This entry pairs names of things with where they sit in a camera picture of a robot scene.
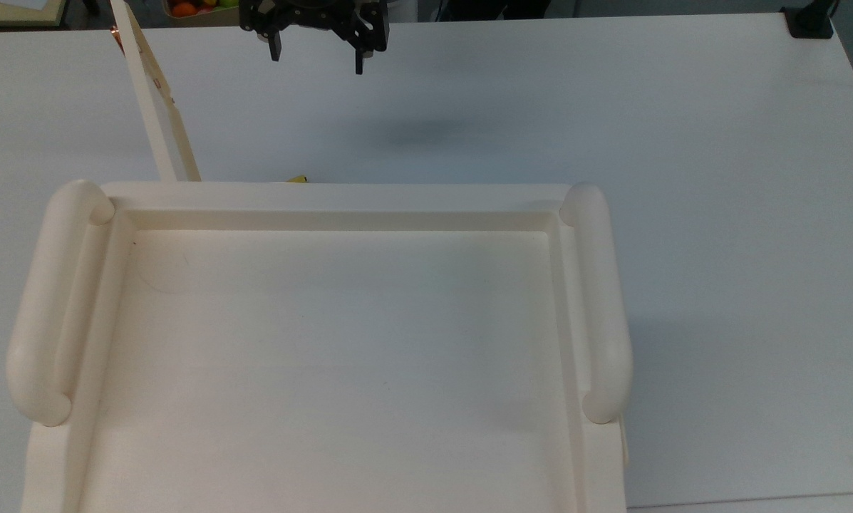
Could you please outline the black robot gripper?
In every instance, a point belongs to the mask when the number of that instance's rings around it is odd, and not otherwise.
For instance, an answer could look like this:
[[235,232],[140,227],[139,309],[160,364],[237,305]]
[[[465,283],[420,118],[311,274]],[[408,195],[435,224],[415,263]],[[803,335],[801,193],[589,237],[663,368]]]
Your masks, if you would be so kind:
[[366,55],[387,50],[390,32],[386,1],[241,1],[239,26],[267,42],[273,62],[280,61],[287,27],[334,33],[354,48],[357,76]]

